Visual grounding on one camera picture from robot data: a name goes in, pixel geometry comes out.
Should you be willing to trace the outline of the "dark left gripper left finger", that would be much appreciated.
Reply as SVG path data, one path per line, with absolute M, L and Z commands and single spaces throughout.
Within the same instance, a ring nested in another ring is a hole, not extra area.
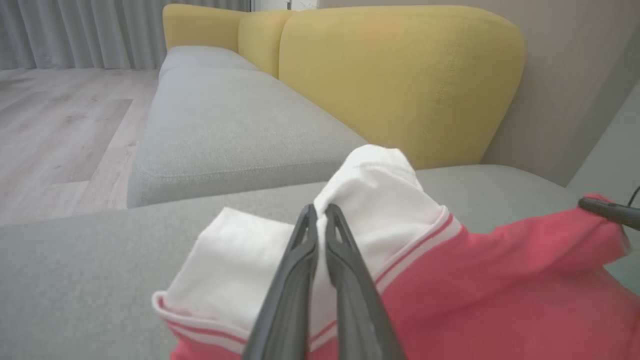
M 319 258 L 317 212 L 300 212 L 262 307 L 247 338 L 244 360 L 306 360 L 310 309 Z

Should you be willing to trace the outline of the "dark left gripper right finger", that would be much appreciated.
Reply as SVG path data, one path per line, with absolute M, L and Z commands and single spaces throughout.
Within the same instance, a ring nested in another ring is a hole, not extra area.
M 377 286 L 338 205 L 326 209 L 326 263 L 336 289 L 338 358 L 405 360 Z

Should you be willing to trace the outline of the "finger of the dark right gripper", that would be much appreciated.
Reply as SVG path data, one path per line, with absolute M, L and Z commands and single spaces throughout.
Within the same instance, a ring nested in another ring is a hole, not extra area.
M 636 231 L 640 230 L 640 209 L 637 207 L 606 202 L 591 197 L 581 198 L 578 201 L 578 206 L 613 223 L 621 224 Z

